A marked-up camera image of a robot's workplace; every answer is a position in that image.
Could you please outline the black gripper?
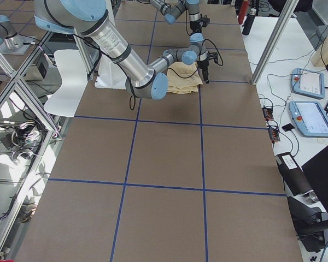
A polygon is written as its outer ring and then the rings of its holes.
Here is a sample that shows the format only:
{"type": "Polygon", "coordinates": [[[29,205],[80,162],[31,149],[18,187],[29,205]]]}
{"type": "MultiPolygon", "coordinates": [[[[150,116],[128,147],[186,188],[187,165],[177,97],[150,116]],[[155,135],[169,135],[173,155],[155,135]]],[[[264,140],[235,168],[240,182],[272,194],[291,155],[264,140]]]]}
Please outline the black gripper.
{"type": "Polygon", "coordinates": [[[202,28],[210,24],[210,18],[205,15],[189,15],[191,34],[202,33],[202,28]]]}
{"type": "Polygon", "coordinates": [[[218,64],[218,53],[206,51],[203,55],[203,58],[204,58],[203,60],[198,61],[198,68],[202,71],[204,83],[209,84],[209,79],[208,79],[209,61],[213,60],[215,64],[218,64]]]}

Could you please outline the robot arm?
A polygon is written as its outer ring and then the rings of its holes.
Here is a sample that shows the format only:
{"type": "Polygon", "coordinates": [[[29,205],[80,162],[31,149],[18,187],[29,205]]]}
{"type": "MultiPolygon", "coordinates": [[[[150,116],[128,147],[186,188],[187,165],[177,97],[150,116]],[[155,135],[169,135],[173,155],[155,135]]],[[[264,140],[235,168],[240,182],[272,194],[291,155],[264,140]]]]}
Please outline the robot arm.
{"type": "Polygon", "coordinates": [[[200,12],[199,0],[177,1],[175,5],[160,0],[149,0],[146,2],[155,7],[170,25],[174,24],[186,12],[192,31],[191,34],[201,33],[202,28],[210,24],[210,18],[203,16],[200,12]]]}
{"type": "Polygon", "coordinates": [[[209,24],[209,18],[201,15],[199,2],[178,1],[170,5],[165,1],[148,1],[148,4],[155,7],[169,24],[187,13],[192,30],[188,47],[169,49],[149,65],[111,23],[105,1],[34,1],[34,18],[36,25],[46,31],[62,34],[78,31],[83,37],[90,37],[101,53],[125,73],[125,87],[133,97],[162,99],[168,90],[168,78],[163,71],[175,62],[197,63],[204,82],[208,83],[209,61],[218,63],[221,58],[217,52],[206,49],[202,28],[209,24]]]}

